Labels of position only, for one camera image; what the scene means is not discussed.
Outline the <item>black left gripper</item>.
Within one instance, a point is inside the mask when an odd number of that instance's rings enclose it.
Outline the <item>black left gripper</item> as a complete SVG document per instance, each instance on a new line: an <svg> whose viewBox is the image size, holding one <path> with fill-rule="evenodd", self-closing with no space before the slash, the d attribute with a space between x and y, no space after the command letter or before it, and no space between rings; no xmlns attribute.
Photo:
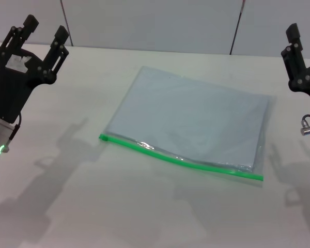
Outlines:
<svg viewBox="0 0 310 248"><path fill-rule="evenodd" d="M0 47L0 119L13 123L20 114L32 91L41 84L53 84L63 62L69 55L65 47L69 34L60 25L44 60L21 48L39 22L29 14L23 27L12 26ZM26 72L6 67L12 55L30 57L25 63Z"/></svg>

